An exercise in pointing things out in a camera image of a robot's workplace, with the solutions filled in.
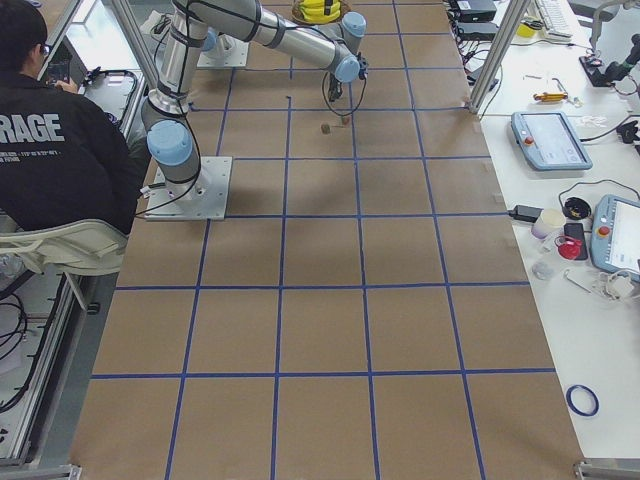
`dark hair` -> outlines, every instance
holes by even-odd
[[[26,0],[0,0],[0,71],[19,72],[29,50],[47,41],[47,25]]]

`red cup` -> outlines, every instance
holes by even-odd
[[[577,238],[560,235],[556,238],[555,244],[558,247],[558,253],[560,256],[567,260],[575,260],[580,255],[582,241]]]

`desk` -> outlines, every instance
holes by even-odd
[[[548,47],[545,50],[557,48],[562,54],[567,51],[567,47]],[[535,50],[537,46],[531,47],[531,51]],[[582,73],[577,63],[574,69],[576,74]],[[507,116],[511,113],[507,108],[511,98],[508,92],[518,88],[509,84],[516,82],[518,75],[519,72],[513,71],[505,76],[503,88],[506,90],[496,98],[495,111],[503,113],[487,116],[482,121],[508,208],[516,204],[558,208],[558,193],[579,181],[610,178],[635,188],[640,185],[640,157],[633,146],[623,144],[615,135],[586,144],[593,160],[591,170],[537,172],[531,169],[515,144]],[[621,103],[611,98],[610,92],[602,91],[601,100],[598,92],[588,95],[593,98],[593,105],[601,104],[606,109],[608,125],[614,126],[624,118]],[[522,108],[517,103],[516,100],[514,110]],[[563,110],[570,114],[572,108],[564,105]],[[572,118],[579,136],[597,133],[593,127],[579,126],[578,120]],[[613,184],[580,186],[571,193],[592,206],[606,193],[633,198],[633,193]],[[591,458],[639,458],[640,303],[612,304],[595,294],[582,292],[558,276],[549,282],[538,280],[531,273],[531,265],[540,258],[539,241],[531,236],[527,224],[514,223],[513,229],[563,388],[584,384],[597,392],[600,399],[601,409],[594,418],[571,415],[583,454]],[[582,265],[576,263],[576,267],[572,267],[577,275],[585,280],[595,275],[596,270],[587,262],[580,263]]]
[[[507,5],[508,2],[497,5],[498,11],[494,20],[497,24],[500,24]],[[611,88],[591,86],[583,73],[578,58],[585,55],[589,39],[568,3],[562,2],[561,8],[574,32],[571,39],[573,46],[548,43],[541,33],[536,33],[532,38],[514,36],[512,46],[502,61],[502,85],[498,94],[487,95],[484,104],[481,105],[481,112],[495,95],[486,115],[511,115],[514,111],[522,110],[562,110],[569,116],[608,115],[613,117],[614,121],[620,121],[626,116],[627,102]],[[576,107],[566,101],[540,104],[533,100],[534,93],[559,91],[554,77],[560,79],[571,98],[578,97],[582,101],[582,106]]]

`screwdriver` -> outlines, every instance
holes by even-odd
[[[559,102],[560,100],[566,100],[569,97],[567,92],[558,93],[534,93],[533,99],[536,102]]]

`keyboard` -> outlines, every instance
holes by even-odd
[[[573,33],[562,12],[560,0],[532,0],[531,5],[542,21],[542,34],[545,38],[555,42],[571,41]]]

